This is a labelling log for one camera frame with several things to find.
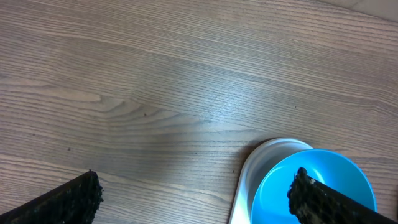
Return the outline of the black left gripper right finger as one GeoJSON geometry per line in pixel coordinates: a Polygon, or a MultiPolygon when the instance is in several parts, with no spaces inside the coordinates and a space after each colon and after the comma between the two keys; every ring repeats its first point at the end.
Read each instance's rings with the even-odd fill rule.
{"type": "Polygon", "coordinates": [[[289,212],[302,224],[397,224],[315,180],[300,167],[287,193],[289,212]]]}

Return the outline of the white kitchen scale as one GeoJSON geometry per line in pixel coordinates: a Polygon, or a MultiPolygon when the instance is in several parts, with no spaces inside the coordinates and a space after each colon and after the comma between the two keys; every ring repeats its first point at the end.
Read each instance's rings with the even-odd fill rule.
{"type": "Polygon", "coordinates": [[[229,224],[250,224],[254,196],[264,177],[286,157],[312,146],[294,138],[274,138],[261,143],[246,159],[241,169],[229,224]]]}

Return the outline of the cardboard backdrop panel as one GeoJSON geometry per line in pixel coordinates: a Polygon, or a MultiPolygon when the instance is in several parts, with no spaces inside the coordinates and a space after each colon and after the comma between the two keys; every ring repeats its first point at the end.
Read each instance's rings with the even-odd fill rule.
{"type": "Polygon", "coordinates": [[[397,22],[397,0],[319,0],[352,11],[397,22]]]}

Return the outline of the teal blue bowl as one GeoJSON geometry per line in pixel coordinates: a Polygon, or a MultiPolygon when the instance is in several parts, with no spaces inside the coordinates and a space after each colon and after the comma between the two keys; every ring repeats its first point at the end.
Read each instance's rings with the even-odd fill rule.
{"type": "Polygon", "coordinates": [[[298,223],[289,212],[287,192],[300,167],[308,175],[362,205],[377,210],[370,181],[350,159],[333,151],[304,150],[277,163],[260,183],[251,209],[251,223],[298,223]]]}

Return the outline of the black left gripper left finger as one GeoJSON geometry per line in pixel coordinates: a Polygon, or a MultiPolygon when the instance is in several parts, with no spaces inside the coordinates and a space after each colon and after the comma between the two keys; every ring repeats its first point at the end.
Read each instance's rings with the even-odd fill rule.
{"type": "Polygon", "coordinates": [[[1,215],[1,224],[92,224],[103,188],[88,172],[1,215]]]}

